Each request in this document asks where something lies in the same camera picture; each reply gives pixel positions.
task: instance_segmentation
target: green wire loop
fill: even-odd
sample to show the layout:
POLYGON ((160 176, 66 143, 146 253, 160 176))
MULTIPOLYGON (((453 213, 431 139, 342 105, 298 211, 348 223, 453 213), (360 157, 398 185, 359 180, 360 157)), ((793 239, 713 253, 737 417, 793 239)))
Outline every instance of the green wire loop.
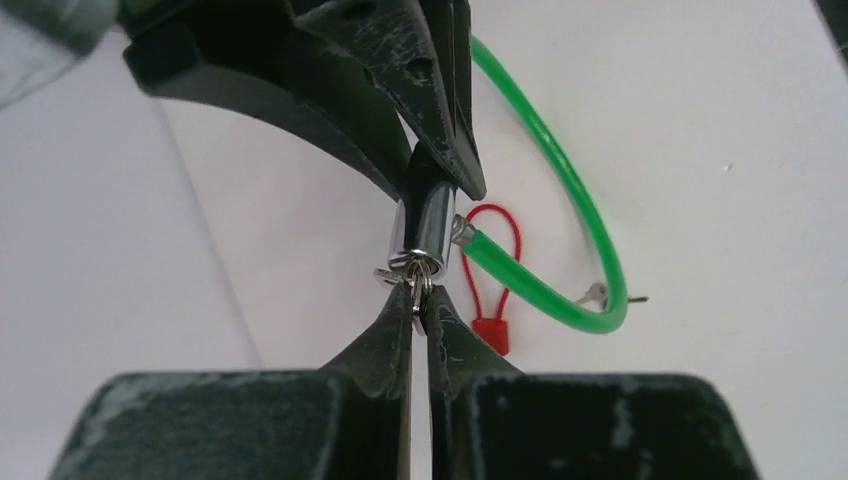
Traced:
POLYGON ((551 166, 562 179, 577 210, 582 214, 607 277, 606 308, 597 313, 568 301, 527 271, 483 232, 478 231, 471 243, 463 248, 463 252, 505 287, 559 322, 587 333, 609 333, 616 330, 627 315, 627 285, 615 246, 598 209, 595 208, 589 192, 565 152, 503 65, 476 37, 472 37, 471 52, 477 65, 500 89, 533 134, 551 166))

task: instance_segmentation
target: red wire loop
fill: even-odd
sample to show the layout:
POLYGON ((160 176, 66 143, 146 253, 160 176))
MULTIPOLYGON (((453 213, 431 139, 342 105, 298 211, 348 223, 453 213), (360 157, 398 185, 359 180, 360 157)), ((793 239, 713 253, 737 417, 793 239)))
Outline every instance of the red wire loop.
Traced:
MULTIPOLYGON (((509 222, 509 226, 512 228, 512 235, 515 239, 515 251, 513 256, 517 261, 521 261, 521 231, 518 229, 518 223, 516 223, 515 218, 509 213, 505 208, 500 205, 495 205, 492 203, 485 203, 483 205, 478 205, 474 207, 468 213, 466 219, 470 222, 474 219, 478 214, 486 211, 492 211, 499 213, 502 217, 509 222)), ((474 298, 474 310, 477 312, 477 318, 483 319, 483 306, 480 302, 480 293, 477 291, 477 285, 474 283, 474 277, 471 275, 471 265, 468 262, 468 255, 464 252, 462 254, 462 269, 465 271, 465 278, 468 280, 468 287, 471 289, 471 296, 474 298)), ((501 299, 498 302, 498 309, 495 312, 495 317, 490 320, 501 320, 503 319, 504 308, 506 307, 506 300, 509 298, 509 289, 504 288, 503 294, 501 294, 501 299)))

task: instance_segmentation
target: red tag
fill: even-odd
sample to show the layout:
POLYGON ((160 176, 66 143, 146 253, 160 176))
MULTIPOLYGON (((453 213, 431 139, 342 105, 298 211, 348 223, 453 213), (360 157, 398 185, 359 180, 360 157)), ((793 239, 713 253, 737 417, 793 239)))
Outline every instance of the red tag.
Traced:
POLYGON ((478 318, 471 322, 471 329, 501 356, 509 353, 509 330, 506 320, 478 318))

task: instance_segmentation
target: white backdrop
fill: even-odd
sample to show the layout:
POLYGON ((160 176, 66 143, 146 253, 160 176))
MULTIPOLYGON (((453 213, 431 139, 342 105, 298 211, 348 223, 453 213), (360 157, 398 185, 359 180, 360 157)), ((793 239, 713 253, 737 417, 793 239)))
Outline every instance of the white backdrop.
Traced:
MULTIPOLYGON (((766 478, 844 477, 848 82, 812 4, 488 0, 472 9, 475 34, 514 72, 595 196, 632 293, 651 298, 608 336, 512 301, 509 359, 528 371, 704 376, 766 478)), ((166 111, 266 366, 322 364, 385 300, 370 271, 385 263, 393 206, 287 133, 194 105, 166 111)), ((474 125, 487 200, 516 213, 526 264, 579 296, 597 277, 568 200, 477 71, 474 125)), ((497 220, 481 225, 508 242, 497 220)), ((458 267, 446 284, 471 315, 458 267)), ((413 406, 416 478, 429 469, 426 408, 413 406)))
POLYGON ((241 321, 159 105, 111 36, 0 111, 0 479, 46 478, 125 372, 246 369, 241 321))

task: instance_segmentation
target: silver cylinder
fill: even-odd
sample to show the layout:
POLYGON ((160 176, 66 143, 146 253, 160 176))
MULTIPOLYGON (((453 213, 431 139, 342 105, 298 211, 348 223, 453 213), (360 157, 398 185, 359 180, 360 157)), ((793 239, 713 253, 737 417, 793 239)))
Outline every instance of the silver cylinder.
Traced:
POLYGON ((444 276, 455 210, 456 187, 448 181, 434 182, 398 201, 389 268, 405 272, 414 259, 423 259, 430 266, 433 279, 444 276))

